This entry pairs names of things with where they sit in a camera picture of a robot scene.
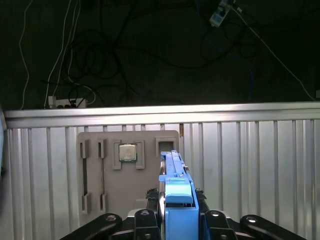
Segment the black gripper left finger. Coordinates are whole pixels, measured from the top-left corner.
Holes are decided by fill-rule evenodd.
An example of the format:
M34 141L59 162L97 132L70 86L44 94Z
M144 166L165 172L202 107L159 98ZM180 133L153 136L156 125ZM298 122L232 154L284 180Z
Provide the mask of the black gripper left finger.
M155 188L146 193L146 208L135 209L122 219L115 213L105 213L84 224L63 240L159 240L159 192Z

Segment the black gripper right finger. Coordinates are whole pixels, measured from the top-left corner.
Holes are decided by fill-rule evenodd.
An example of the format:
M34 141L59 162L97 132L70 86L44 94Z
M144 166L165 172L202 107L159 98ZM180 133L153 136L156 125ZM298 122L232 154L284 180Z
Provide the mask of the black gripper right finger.
M233 220L220 210L210 210L204 192L196 190L199 204L201 240L305 240L259 215L248 214Z

